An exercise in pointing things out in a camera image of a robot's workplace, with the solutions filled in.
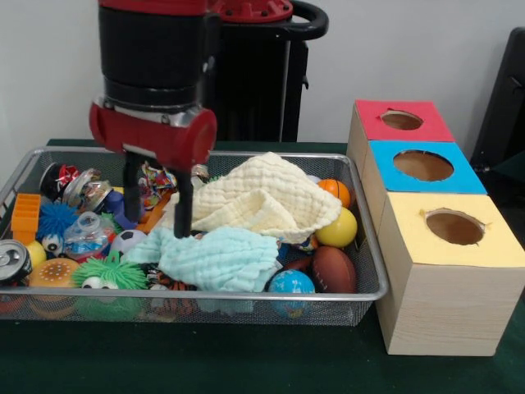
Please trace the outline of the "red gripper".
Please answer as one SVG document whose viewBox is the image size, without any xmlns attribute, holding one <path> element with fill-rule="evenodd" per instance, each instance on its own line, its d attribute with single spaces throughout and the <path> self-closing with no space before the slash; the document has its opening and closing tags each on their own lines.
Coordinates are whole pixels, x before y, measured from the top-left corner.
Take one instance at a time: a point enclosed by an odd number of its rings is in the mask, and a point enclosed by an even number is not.
<svg viewBox="0 0 525 394">
<path fill-rule="evenodd" d="M 140 112 L 119 106 L 107 108 L 99 97 L 91 104 L 89 127 L 94 138 L 106 149 L 126 152 L 124 205 L 125 216 L 130 222 L 138 222 L 141 215 L 138 174 L 142 159 L 139 154 L 177 170 L 174 175 L 179 202 L 175 209 L 174 236 L 189 237 L 193 185 L 191 173 L 181 171 L 207 162 L 217 137 L 215 114 L 200 107 L 176 114 Z"/>
</svg>

